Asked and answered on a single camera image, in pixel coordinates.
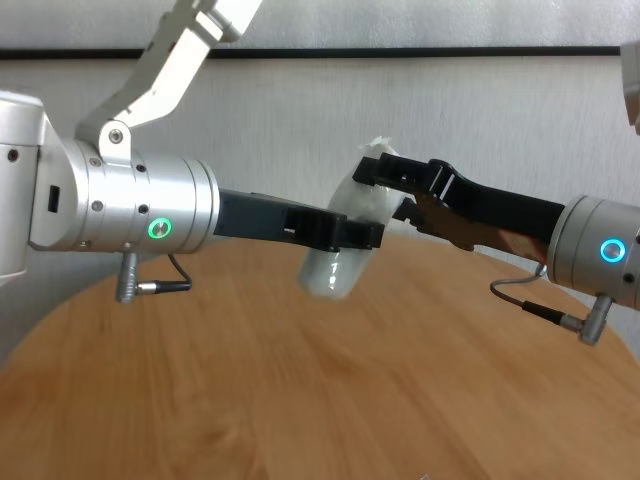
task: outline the white wall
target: white wall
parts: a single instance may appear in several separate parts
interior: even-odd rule
[[[4,62],[0,86],[40,96],[68,135],[132,65]],[[377,135],[497,188],[640,204],[640,138],[626,124],[619,68],[617,58],[209,61],[174,115],[135,143],[208,161],[225,187],[319,206]],[[0,290],[0,356],[117,262],[32,252],[29,274]],[[612,317],[640,352],[635,313]]]
[[[0,45],[142,48],[173,3],[5,0]],[[640,38],[639,25],[637,0],[264,0],[236,46],[620,45]]]

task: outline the wooden table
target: wooden table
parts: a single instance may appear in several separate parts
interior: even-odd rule
[[[518,269],[386,237],[332,302],[296,286],[302,254],[221,242],[184,257],[189,294],[122,306],[109,279],[60,306],[0,373],[0,478],[640,478],[638,365],[489,293]]]

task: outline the screw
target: screw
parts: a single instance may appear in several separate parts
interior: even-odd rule
[[[109,140],[111,140],[111,143],[120,143],[123,138],[124,135],[122,135],[120,130],[114,129],[109,132]]]

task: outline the green led ring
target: green led ring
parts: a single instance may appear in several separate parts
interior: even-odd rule
[[[164,232],[157,233],[155,231],[156,227],[161,224],[166,224],[167,230]],[[156,218],[153,222],[149,224],[147,233],[149,234],[150,238],[153,238],[154,240],[160,240],[162,238],[168,237],[172,230],[173,230],[173,224],[171,223],[171,220],[165,217],[160,217],[160,218]]]

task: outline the black wall trim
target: black wall trim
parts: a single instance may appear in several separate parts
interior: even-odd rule
[[[137,59],[141,49],[0,49],[0,60],[115,60]],[[453,47],[453,48],[222,48],[209,58],[438,58],[438,57],[532,57],[616,56],[619,47]]]

